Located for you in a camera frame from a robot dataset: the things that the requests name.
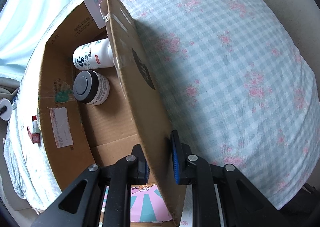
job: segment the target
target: black logo on box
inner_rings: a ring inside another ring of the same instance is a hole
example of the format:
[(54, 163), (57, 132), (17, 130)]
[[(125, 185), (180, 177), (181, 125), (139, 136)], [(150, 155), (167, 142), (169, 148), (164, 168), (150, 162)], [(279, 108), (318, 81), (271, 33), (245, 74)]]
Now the black logo on box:
[(155, 86), (152, 83), (149, 71), (147, 66), (141, 61), (141, 59), (138, 57), (137, 53), (132, 49), (132, 54), (133, 54), (133, 58), (136, 62), (136, 65), (138, 67), (139, 72), (141, 73), (142, 77), (144, 78), (144, 80), (146, 81), (146, 83), (148, 83), (148, 85), (152, 88), (155, 89)]

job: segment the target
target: cardboard box flap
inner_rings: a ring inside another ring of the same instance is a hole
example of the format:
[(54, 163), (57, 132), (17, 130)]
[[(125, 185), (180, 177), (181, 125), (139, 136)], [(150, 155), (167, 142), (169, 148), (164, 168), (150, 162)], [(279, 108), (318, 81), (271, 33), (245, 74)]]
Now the cardboard box flap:
[(178, 186), (174, 180), (168, 139), (172, 126), (148, 67), (144, 47), (134, 20), (120, 0), (102, 0), (100, 10), (105, 15), (117, 73), (140, 144), (164, 202), (179, 225), (185, 187)]

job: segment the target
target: cardboard box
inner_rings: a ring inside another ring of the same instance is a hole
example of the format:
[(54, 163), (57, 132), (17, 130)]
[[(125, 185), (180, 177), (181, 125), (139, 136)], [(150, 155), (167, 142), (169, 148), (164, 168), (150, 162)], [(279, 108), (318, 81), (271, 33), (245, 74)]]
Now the cardboard box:
[(158, 185), (175, 225), (179, 225), (185, 187), (175, 184), (168, 139), (172, 126), (145, 50), (134, 20), (120, 0), (102, 0), (100, 7), (116, 64), (96, 70), (110, 82), (110, 94), (103, 104), (80, 104), (71, 90), (79, 72), (72, 63), (76, 47), (107, 37), (84, 3), (68, 15), (44, 48), (39, 118), (50, 166), (64, 190), (90, 164), (114, 164), (140, 143), (150, 167), (149, 183)]

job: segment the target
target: metal screw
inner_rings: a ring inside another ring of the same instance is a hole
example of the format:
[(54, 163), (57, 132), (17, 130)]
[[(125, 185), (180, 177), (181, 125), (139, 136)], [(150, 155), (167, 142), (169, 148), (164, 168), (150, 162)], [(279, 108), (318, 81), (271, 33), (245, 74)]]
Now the metal screw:
[(232, 172), (234, 171), (236, 168), (233, 164), (227, 164), (226, 165), (226, 170), (229, 171), (229, 172)]
[(136, 157), (134, 155), (128, 155), (126, 158), (125, 158), (128, 162), (132, 162), (132, 161), (135, 161)]
[(97, 171), (99, 168), (99, 166), (97, 164), (92, 164), (88, 167), (89, 171), (90, 172), (94, 172), (94, 171)]
[(190, 161), (197, 161), (197, 160), (198, 160), (198, 157), (197, 157), (196, 155), (194, 155), (194, 154), (191, 154), (191, 155), (188, 156), (188, 159), (189, 159)]

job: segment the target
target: white label sticker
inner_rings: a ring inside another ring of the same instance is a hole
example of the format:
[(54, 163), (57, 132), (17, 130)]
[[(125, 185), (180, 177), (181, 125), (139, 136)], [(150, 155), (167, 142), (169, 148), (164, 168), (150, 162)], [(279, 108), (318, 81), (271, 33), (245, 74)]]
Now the white label sticker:
[(95, 95), (94, 99), (87, 103), (87, 105), (100, 105), (104, 103), (104, 101), (107, 99), (109, 92), (110, 92), (110, 84), (106, 77), (102, 76), (101, 74), (93, 71), (99, 80), (99, 86), (97, 94)]
[(50, 109), (50, 117), (57, 148), (73, 145), (67, 109)]

